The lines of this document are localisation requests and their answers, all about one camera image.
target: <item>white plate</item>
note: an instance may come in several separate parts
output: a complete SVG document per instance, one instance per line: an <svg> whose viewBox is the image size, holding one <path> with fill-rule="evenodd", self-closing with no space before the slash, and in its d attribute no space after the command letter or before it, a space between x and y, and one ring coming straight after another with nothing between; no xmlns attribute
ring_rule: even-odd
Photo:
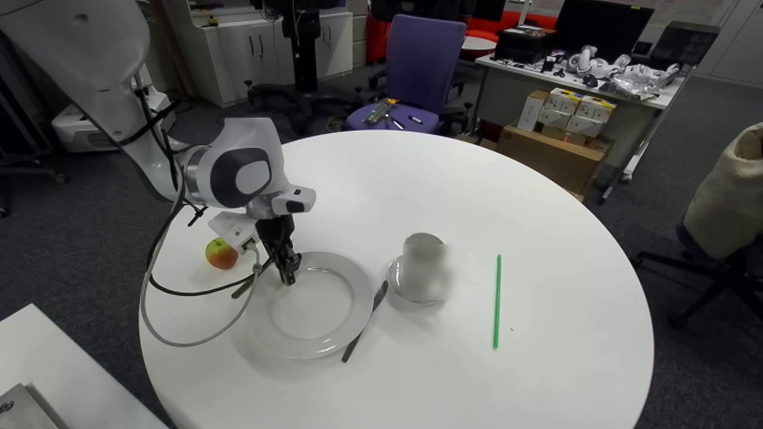
<svg viewBox="0 0 763 429"><path fill-rule="evenodd" d="M266 268L241 332L257 352L311 360L347 346L367 323L373 305L370 276L347 256L305 252L292 286Z"/></svg>

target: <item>purple chair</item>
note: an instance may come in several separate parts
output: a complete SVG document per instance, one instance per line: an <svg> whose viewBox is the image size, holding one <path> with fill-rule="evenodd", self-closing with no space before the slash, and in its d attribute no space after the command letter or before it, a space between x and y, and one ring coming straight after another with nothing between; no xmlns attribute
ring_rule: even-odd
<svg viewBox="0 0 763 429"><path fill-rule="evenodd" d="M433 134L447 103L451 80L464 38L462 22L395 13L385 46L385 94L395 97L390 118L367 123L373 104L356 110L347 128L407 128Z"/></svg>

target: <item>apple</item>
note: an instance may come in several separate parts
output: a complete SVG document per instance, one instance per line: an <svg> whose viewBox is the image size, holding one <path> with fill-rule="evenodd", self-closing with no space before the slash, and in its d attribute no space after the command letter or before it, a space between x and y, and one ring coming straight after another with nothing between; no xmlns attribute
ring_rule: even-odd
<svg viewBox="0 0 763 429"><path fill-rule="evenodd" d="M232 268L237 259L236 248L232 248L222 239L210 241L205 255L206 255L206 262L217 268Z"/></svg>

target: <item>white cup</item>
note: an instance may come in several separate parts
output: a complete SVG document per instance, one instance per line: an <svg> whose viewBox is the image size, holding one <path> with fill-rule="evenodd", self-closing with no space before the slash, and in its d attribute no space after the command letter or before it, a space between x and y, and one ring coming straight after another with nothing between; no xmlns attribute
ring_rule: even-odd
<svg viewBox="0 0 763 429"><path fill-rule="evenodd" d="M403 245L400 292L407 297L425 296L433 276L451 279L454 271L443 262L445 243L431 234L412 234Z"/></svg>

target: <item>green stick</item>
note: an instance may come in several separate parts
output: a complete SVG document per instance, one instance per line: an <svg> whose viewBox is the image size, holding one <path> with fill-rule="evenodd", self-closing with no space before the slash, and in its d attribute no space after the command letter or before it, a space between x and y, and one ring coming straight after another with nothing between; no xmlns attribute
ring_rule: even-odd
<svg viewBox="0 0 763 429"><path fill-rule="evenodd" d="M496 255L494 349L499 349L499 338L501 338L501 268L502 268L502 259L501 255Z"/></svg>

